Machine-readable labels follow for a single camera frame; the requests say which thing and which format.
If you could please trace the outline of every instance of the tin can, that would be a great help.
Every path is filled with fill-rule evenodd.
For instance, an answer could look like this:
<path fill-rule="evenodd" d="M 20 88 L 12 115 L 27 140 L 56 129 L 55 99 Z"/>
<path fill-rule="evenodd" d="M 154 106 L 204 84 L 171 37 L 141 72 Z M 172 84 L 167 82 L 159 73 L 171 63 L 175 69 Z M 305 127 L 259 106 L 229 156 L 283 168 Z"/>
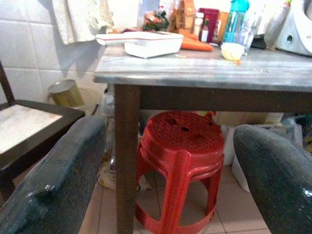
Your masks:
<path fill-rule="evenodd" d="M 81 93 L 73 79 L 65 79 L 48 88 L 53 101 L 57 105 L 77 107 L 84 105 Z"/>

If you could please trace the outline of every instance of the carrot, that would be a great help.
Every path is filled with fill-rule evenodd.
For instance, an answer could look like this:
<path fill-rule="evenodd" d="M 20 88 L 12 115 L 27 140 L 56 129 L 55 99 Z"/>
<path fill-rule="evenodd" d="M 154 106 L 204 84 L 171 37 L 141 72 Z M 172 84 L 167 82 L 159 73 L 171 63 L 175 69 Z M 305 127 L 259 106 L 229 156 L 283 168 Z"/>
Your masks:
<path fill-rule="evenodd" d="M 200 51 L 212 51 L 214 48 L 207 44 L 200 42 L 198 40 L 193 40 L 190 38 L 183 38 L 181 49 L 184 50 L 200 50 Z"/>
<path fill-rule="evenodd" d="M 197 40 L 197 36 L 195 34 L 189 33 L 181 28 L 179 28 L 179 34 L 182 34 L 186 38 L 191 38 L 193 40 Z"/>

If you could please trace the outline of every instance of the blue plastic bottle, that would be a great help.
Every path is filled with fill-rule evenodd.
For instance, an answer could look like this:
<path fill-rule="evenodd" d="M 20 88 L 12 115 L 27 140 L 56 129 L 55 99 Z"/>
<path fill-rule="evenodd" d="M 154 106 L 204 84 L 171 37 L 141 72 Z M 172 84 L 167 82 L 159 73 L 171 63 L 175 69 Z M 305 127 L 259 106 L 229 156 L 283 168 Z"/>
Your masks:
<path fill-rule="evenodd" d="M 243 24 L 245 14 L 249 9 L 248 0 L 232 0 L 229 18 L 226 24 L 223 42 L 232 42 L 238 39 L 241 25 Z"/>

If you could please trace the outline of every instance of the floor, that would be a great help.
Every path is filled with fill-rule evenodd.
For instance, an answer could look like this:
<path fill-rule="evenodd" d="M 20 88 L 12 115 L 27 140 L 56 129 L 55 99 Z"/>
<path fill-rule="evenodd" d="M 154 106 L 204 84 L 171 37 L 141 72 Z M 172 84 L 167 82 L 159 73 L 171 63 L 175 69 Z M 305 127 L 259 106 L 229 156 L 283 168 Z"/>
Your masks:
<path fill-rule="evenodd" d="M 146 175 L 152 189 L 137 192 L 144 210 L 160 219 L 165 179 L 156 172 Z M 190 185 L 180 224 L 204 217 L 207 191 L 200 182 Z M 135 220 L 134 234 L 151 234 Z M 96 184 L 79 234 L 116 234 L 116 193 Z M 199 234 L 270 234 L 250 193 L 237 183 L 229 166 L 224 166 L 215 216 Z"/>

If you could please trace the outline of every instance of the stacked stool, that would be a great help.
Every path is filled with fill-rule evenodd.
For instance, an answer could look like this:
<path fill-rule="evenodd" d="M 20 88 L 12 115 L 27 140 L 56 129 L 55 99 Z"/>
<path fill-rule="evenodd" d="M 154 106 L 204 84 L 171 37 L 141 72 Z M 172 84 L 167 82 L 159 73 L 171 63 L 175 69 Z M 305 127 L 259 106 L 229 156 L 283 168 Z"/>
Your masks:
<path fill-rule="evenodd" d="M 169 111 L 152 117 L 138 147 L 137 176 L 155 170 L 166 178 L 160 221 L 136 204 L 136 218 L 155 234 L 195 234 L 211 219 L 223 165 L 224 140 L 208 118 L 190 112 Z M 179 226 L 189 184 L 200 180 L 208 191 L 206 216 Z"/>

